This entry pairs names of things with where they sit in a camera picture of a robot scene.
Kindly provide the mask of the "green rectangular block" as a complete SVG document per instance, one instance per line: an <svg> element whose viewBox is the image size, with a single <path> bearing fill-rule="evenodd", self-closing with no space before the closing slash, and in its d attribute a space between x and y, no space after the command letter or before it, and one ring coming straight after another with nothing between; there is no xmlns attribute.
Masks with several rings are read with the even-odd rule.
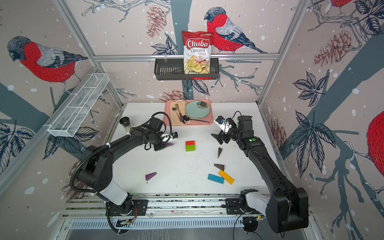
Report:
<svg viewBox="0 0 384 240"><path fill-rule="evenodd" d="M186 152L194 152L196 150L195 145L187 145L186 146Z"/></svg>

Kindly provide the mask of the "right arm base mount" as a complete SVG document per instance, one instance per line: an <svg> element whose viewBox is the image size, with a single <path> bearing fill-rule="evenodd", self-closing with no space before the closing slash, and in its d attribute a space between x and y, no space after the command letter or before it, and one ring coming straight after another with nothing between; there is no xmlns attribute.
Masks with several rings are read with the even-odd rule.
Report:
<svg viewBox="0 0 384 240"><path fill-rule="evenodd" d="M225 199L225 208L227 215L260 215L261 213L257 210L246 207L239 199Z"/></svg>

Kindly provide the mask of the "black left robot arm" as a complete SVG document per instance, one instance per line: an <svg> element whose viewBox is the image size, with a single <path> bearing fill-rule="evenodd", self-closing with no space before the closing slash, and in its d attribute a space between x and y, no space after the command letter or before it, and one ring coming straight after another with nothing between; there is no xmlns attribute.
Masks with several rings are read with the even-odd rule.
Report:
<svg viewBox="0 0 384 240"><path fill-rule="evenodd" d="M93 193L107 203L107 211L115 215L130 215L134 202L132 195L114 176L115 164L128 156L131 150L144 146L145 150L161 151L178 138L171 124L152 116L145 123L131 127L125 136L86 149L81 163L75 168L69 186L77 193Z"/></svg>

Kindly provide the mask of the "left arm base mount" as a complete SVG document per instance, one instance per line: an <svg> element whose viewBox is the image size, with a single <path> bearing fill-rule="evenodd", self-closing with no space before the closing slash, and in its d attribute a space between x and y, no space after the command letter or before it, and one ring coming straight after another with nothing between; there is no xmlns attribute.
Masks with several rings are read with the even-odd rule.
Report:
<svg viewBox="0 0 384 240"><path fill-rule="evenodd" d="M121 206L112 202L106 203L106 209L110 217L145 216L148 200L127 200Z"/></svg>

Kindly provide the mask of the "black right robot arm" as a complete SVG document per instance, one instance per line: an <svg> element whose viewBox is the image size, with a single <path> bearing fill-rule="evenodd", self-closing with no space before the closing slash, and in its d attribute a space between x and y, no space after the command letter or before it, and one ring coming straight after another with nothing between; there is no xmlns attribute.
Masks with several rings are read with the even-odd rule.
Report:
<svg viewBox="0 0 384 240"><path fill-rule="evenodd" d="M212 136L219 144L235 141L256 166L270 193L267 197L255 189L241 191L241 211L246 214L259 212L264 215L275 233L307 228L308 194L303 188L297 188L289 181L270 157L263 141L254 136L252 117L241 115L234 122L231 118L218 116L215 123L221 131Z"/></svg>

